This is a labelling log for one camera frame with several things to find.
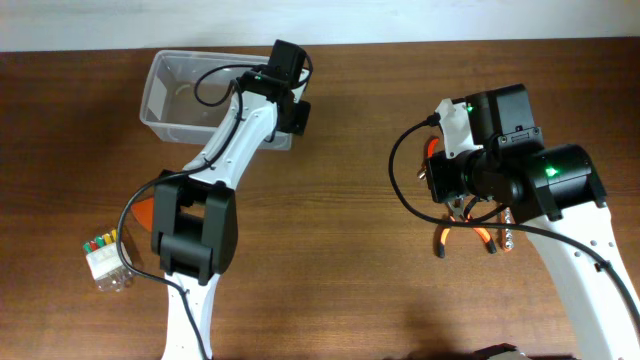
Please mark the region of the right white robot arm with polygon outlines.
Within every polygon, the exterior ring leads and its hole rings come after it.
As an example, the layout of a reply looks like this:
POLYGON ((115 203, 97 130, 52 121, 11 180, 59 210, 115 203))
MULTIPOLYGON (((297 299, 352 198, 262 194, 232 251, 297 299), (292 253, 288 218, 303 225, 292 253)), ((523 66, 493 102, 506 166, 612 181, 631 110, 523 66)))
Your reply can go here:
POLYGON ((551 276, 581 357, 638 358, 639 297, 588 153, 545 146, 522 84, 444 99, 426 122, 444 143, 427 161, 433 200, 473 195, 509 207, 551 276))

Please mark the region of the clear plastic container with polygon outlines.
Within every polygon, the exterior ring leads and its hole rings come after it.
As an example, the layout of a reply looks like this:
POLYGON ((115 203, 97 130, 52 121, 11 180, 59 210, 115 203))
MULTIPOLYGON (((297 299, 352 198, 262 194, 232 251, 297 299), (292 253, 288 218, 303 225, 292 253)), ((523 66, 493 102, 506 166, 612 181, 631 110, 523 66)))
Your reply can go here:
POLYGON ((163 141, 204 146, 229 108, 226 100, 217 107, 229 82, 267 56, 187 50, 159 51, 145 83, 140 120, 163 141))

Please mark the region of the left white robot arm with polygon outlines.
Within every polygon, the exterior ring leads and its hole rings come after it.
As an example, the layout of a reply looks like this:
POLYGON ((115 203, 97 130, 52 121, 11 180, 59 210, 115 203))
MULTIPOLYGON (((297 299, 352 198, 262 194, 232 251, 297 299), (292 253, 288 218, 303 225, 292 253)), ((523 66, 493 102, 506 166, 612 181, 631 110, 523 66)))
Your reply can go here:
POLYGON ((301 96, 313 73, 308 53, 278 40, 264 64, 241 64, 229 105, 202 151, 153 182, 151 250, 168 290, 166 359, 210 359, 217 284, 238 242, 235 190, 261 144, 301 136, 311 106, 301 96))

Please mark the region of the small red cutting pliers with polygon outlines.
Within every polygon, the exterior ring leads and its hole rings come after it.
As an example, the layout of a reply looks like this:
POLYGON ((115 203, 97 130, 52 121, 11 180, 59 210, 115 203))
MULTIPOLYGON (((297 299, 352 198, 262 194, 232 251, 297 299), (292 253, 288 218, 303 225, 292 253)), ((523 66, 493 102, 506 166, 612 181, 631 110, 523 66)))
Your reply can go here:
POLYGON ((439 137, 431 136, 425 142, 425 144, 424 144, 423 161, 422 161, 420 170, 417 172, 417 177, 418 177, 419 180, 425 180, 426 179, 428 160, 433 156, 433 154, 435 152, 435 148, 438 145, 439 141, 440 141, 439 137))

